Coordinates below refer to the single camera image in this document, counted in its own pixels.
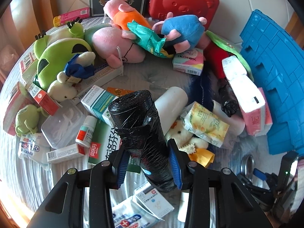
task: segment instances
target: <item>green frog plush toy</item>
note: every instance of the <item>green frog plush toy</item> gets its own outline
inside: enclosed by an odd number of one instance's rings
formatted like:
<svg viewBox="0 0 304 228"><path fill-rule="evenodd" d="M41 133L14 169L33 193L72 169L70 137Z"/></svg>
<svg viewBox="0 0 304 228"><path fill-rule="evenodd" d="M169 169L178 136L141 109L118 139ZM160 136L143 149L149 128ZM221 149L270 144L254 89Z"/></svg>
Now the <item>green frog plush toy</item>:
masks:
<svg viewBox="0 0 304 228"><path fill-rule="evenodd" d="M57 74L64 70L76 54L92 51L84 40L81 21L76 19L68 23L67 27L58 29L50 35L46 35L45 31L36 35L34 53L38 59L37 79L43 90L48 90L53 81L56 81Z"/></svg>
<svg viewBox="0 0 304 228"><path fill-rule="evenodd" d="M17 136L21 137L21 135L27 134L35 134L38 131L37 125L40 117L40 113L45 116L44 111L42 108L37 108L33 104L28 104L20 111L18 111L16 115L16 134Z"/></svg>

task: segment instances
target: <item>red cloth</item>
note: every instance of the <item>red cloth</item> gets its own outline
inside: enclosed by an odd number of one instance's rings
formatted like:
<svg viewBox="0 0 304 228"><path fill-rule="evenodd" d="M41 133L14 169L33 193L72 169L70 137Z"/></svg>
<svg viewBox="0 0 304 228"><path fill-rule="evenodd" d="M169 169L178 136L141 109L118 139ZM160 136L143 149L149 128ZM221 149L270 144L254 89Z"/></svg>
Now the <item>red cloth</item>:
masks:
<svg viewBox="0 0 304 228"><path fill-rule="evenodd" d="M210 42L204 50L204 57L206 58L206 61L209 62L212 72L218 79L226 78L223 71L222 60L229 56L227 51L224 51L213 42Z"/></svg>

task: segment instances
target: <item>black plastic roll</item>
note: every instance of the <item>black plastic roll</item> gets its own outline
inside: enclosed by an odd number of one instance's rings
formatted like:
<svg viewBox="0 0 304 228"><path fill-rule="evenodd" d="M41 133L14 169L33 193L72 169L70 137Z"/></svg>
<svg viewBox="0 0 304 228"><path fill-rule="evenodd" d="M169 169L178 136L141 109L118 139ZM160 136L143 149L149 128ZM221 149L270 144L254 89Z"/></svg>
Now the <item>black plastic roll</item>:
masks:
<svg viewBox="0 0 304 228"><path fill-rule="evenodd" d="M125 149L143 169L147 180L161 192L176 186L168 161L169 150L158 111L148 90L115 99L108 110Z"/></svg>

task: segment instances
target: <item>metal screw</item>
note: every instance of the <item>metal screw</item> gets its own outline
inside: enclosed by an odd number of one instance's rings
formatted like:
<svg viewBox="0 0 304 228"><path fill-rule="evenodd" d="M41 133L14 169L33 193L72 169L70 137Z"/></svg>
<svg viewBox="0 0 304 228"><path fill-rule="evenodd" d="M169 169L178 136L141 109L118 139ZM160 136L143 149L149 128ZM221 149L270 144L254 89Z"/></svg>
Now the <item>metal screw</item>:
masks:
<svg viewBox="0 0 304 228"><path fill-rule="evenodd" d="M76 173L76 169L75 169L75 168L70 168L70 169L67 170L67 173L68 173L69 175L73 175L73 174Z"/></svg>
<svg viewBox="0 0 304 228"><path fill-rule="evenodd" d="M102 166L109 166L110 165L110 161L109 160L104 160L101 162Z"/></svg>
<svg viewBox="0 0 304 228"><path fill-rule="evenodd" d="M190 167L195 167L195 166L197 166L197 163L196 163L195 161L190 161L190 162L188 163L188 165L189 165Z"/></svg>
<svg viewBox="0 0 304 228"><path fill-rule="evenodd" d="M228 169L228 168L224 168L223 173L226 174L226 175L229 175L231 173L231 170Z"/></svg>

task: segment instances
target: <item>red suitcase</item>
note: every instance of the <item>red suitcase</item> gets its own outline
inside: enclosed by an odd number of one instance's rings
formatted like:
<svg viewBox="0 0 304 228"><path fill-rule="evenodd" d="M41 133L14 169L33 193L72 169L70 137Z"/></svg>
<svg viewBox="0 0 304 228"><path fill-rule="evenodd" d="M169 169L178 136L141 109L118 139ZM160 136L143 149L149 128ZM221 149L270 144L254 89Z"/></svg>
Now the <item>red suitcase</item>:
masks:
<svg viewBox="0 0 304 228"><path fill-rule="evenodd" d="M208 29L218 6L219 0L150 0L149 14L162 21L169 12L174 16L195 14L207 19L205 28Z"/></svg>

